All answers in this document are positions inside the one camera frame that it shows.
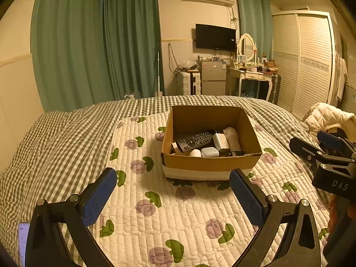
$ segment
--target bed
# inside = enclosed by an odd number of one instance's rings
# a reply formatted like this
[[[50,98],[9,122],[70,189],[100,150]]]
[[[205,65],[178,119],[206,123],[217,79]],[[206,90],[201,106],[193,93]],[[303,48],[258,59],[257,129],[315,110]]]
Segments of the bed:
[[[51,112],[37,120],[0,174],[0,241],[18,265],[18,224],[30,222],[37,199],[56,202],[80,193],[107,166],[117,170],[117,187],[90,231],[115,266],[229,267],[236,261],[257,229],[229,185],[171,181],[163,175],[159,150],[173,105],[243,107],[264,150],[249,179],[280,200],[308,199],[323,248],[328,196],[312,186],[309,168],[289,150],[293,136],[315,145],[290,113],[257,99],[167,96]],[[144,142],[135,139],[139,136]],[[218,235],[230,226],[234,236],[224,241]],[[273,259],[284,228],[264,265]],[[83,265],[65,225],[62,231],[74,261]]]

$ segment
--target dark suitcase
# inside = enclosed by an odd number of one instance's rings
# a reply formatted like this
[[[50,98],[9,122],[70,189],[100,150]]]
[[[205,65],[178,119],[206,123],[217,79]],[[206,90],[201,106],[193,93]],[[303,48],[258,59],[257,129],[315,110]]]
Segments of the dark suitcase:
[[[268,101],[277,104],[278,96],[279,96],[279,89],[281,87],[281,76],[279,74],[272,75],[272,91],[269,95]]]

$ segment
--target remote control button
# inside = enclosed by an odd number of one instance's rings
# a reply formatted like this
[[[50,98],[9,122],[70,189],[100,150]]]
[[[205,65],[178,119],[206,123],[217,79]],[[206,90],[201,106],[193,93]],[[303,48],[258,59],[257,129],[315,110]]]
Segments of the remote control button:
[[[191,138],[188,138],[188,139],[186,140],[186,144],[189,145],[189,146],[191,146],[191,147],[193,147],[193,146],[196,145],[195,141],[194,141],[193,139],[191,139]]]

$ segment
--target smartphone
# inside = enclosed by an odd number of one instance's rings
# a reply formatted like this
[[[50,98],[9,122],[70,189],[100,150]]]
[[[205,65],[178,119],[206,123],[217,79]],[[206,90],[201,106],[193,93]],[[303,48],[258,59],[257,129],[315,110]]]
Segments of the smartphone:
[[[18,249],[21,257],[22,267],[25,267],[26,242],[30,223],[19,223],[18,225]]]

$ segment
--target green curtain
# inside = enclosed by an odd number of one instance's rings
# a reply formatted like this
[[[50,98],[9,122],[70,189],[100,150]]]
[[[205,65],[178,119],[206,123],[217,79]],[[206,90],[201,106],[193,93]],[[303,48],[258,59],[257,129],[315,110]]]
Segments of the green curtain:
[[[159,41],[157,0],[35,0],[31,53],[44,110],[153,96]]]
[[[273,59],[273,20],[269,0],[237,0],[240,14],[240,33],[248,33],[257,45],[257,57],[262,53]]]
[[[114,98],[157,91],[158,0],[103,0],[106,62]]]

